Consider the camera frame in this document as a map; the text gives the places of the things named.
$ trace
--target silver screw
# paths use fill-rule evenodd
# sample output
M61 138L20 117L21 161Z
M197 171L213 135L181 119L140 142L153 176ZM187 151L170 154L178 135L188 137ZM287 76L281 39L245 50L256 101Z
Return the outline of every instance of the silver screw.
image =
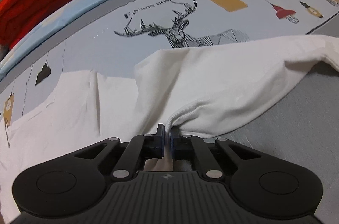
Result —
M206 172L206 176L209 178L220 178L222 176L222 172L216 169L212 169Z
M125 169L118 169L113 171L113 176L115 178L126 178L127 176L129 176L129 172Z

